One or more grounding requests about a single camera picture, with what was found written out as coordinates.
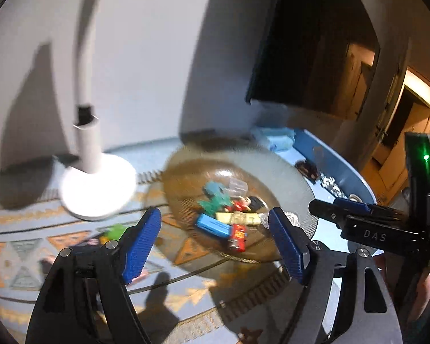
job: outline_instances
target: person's finger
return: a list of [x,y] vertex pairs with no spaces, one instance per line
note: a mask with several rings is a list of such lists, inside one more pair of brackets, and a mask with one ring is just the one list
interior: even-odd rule
[[408,322],[418,320],[430,301],[430,273],[424,270],[417,284],[417,297],[411,308]]
[[391,291],[390,286],[387,282],[387,273],[386,273],[386,257],[385,254],[380,254],[373,256],[374,263],[376,264],[377,268],[379,269],[379,272],[381,273],[381,277],[384,279],[384,282],[387,286],[387,290],[390,294],[390,297],[393,298],[393,294]]

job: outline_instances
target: white desk lamp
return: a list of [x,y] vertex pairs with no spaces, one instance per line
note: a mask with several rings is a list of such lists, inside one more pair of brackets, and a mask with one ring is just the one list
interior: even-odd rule
[[96,0],[83,0],[75,53],[75,97],[79,161],[68,167],[60,183],[63,206],[83,220],[101,220],[118,213],[136,189],[136,172],[125,159],[102,153],[99,119],[92,114],[91,77]]

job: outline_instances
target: yellow block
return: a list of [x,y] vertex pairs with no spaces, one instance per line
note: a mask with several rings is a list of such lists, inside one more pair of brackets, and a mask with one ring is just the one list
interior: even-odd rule
[[215,217],[219,222],[228,225],[239,224],[255,226],[261,224],[258,213],[243,213],[238,211],[234,213],[217,212],[215,213]]

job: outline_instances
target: lamp base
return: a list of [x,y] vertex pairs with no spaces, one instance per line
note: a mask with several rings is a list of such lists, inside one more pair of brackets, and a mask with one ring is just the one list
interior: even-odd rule
[[96,221],[118,213],[136,190],[136,172],[125,159],[102,154],[100,170],[88,174],[69,167],[62,175],[60,199],[73,216]]

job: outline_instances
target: metal screw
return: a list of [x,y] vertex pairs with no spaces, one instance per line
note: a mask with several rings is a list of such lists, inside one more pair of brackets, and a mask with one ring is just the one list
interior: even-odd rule
[[109,240],[107,243],[105,243],[105,247],[108,249],[115,249],[118,246],[118,241],[116,240]]
[[71,254],[70,248],[64,248],[59,252],[59,255],[61,255],[62,257],[67,257],[70,254]]
[[323,247],[322,247],[322,246],[320,246],[320,242],[319,242],[318,240],[313,240],[313,241],[311,242],[311,244],[312,244],[312,247],[313,247],[314,249],[316,249],[317,251],[320,251],[320,250],[322,250],[322,249],[323,249]]
[[370,255],[370,253],[368,252],[367,249],[365,248],[359,248],[357,250],[357,253],[361,256],[361,257],[368,257]]

